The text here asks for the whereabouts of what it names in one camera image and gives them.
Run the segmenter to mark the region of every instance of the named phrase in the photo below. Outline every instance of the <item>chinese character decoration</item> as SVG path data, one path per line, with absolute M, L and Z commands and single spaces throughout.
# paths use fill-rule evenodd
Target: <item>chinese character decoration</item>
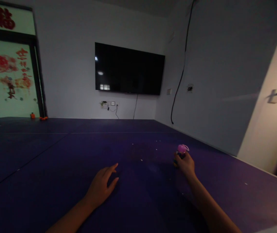
M 6 85 L 8 87 L 8 89 L 9 89 L 9 92 L 8 92 L 9 96 L 8 96 L 8 98 L 10 98 L 10 99 L 12 99 L 12 98 L 16 99 L 15 96 L 14 96 L 15 95 L 15 90 L 14 90 L 15 86 L 12 84 L 12 81 L 13 81 L 12 78 L 10 78 L 8 76 L 6 76 L 4 78 L 0 78 L 0 82 L 3 85 Z
M 15 58 L 0 55 L 0 73 L 17 71 Z
M 18 59 L 20 59 L 20 60 L 26 60 L 27 59 L 26 55 L 25 55 L 26 53 L 28 53 L 28 52 L 26 50 L 24 50 L 23 48 L 21 48 L 20 51 L 16 52 L 16 54 L 19 56 Z
M 21 50 L 17 51 L 16 54 L 19 56 L 18 59 L 20 59 L 20 66 L 21 71 L 23 72 L 22 74 L 22 78 L 16 79 L 15 80 L 15 85 L 17 88 L 27 88 L 28 89 L 28 93 L 30 94 L 30 87 L 33 85 L 32 80 L 29 79 L 29 77 L 32 77 L 30 75 L 27 74 L 27 72 L 30 70 L 27 66 L 27 62 L 25 60 L 27 60 L 26 54 L 28 52 L 26 50 L 24 50 L 23 48 L 21 48 Z
M 13 30 L 15 22 L 11 19 L 12 14 L 7 8 L 0 7 L 0 27 Z

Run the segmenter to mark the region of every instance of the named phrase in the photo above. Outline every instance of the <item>pink toy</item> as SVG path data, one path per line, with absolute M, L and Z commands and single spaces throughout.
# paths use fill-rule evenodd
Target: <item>pink toy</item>
M 186 151 L 189 151 L 188 146 L 182 144 L 182 145 L 178 145 L 176 153 L 178 154 L 178 156 L 179 156 L 181 159 L 183 159 L 183 158 L 185 158 L 185 156 L 186 156 L 186 154 L 185 154 Z M 178 167 L 178 164 L 177 164 L 176 159 L 174 159 L 174 166 L 175 166 L 175 167 Z
M 186 153 L 186 151 L 189 151 L 188 146 L 186 146 L 184 144 L 178 145 L 178 147 L 177 147 L 177 153 L 179 152 L 179 153 L 184 154 L 184 153 Z

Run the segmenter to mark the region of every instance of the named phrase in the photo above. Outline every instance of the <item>tv screen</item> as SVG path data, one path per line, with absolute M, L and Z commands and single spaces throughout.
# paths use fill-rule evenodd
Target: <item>tv screen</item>
M 96 90 L 160 95 L 165 56 L 95 43 Z

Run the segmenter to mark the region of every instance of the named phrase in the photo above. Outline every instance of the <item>glass door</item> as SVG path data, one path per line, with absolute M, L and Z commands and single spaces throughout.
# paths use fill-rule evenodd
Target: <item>glass door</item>
M 37 94 L 41 90 L 33 51 L 28 44 L 0 40 L 0 117 L 40 116 Z

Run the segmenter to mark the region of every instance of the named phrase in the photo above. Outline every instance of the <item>ceiling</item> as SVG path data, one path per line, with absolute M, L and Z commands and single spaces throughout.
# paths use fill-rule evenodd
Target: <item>ceiling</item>
M 179 0 L 96 0 L 154 16 L 168 17 Z

